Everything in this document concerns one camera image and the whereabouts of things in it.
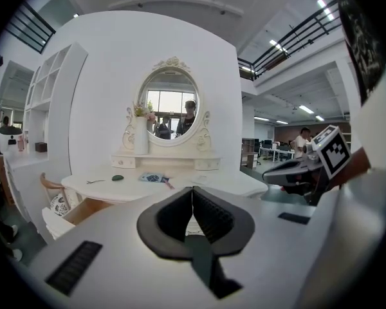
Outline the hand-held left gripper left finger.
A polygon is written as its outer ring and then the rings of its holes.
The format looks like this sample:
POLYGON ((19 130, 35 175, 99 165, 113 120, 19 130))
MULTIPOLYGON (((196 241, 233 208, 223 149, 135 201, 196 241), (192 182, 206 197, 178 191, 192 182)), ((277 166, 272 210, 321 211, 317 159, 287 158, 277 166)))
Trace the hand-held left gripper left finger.
POLYGON ((138 235, 160 258, 192 259, 185 244, 192 214, 192 188, 186 187, 145 209, 137 220, 138 235))

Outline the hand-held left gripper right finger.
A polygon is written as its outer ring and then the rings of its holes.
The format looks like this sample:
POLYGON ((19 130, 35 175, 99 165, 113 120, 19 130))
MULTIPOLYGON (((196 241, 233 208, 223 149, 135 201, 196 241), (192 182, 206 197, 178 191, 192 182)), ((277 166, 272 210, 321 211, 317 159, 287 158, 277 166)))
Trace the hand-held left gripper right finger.
POLYGON ((246 210, 198 186, 192 188, 192 207, 216 257, 240 253, 255 232, 255 222, 246 210))

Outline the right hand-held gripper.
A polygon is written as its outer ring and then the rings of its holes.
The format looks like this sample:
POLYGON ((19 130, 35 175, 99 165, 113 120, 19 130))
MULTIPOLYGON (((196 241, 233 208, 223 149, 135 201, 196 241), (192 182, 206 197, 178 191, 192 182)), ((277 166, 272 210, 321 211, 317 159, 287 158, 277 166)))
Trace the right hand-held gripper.
POLYGON ((276 165, 265 171, 262 178, 288 193, 303 196, 308 205, 317 205, 330 181, 350 160, 350 148, 343 133, 339 127, 330 125, 304 145, 300 158, 276 165))

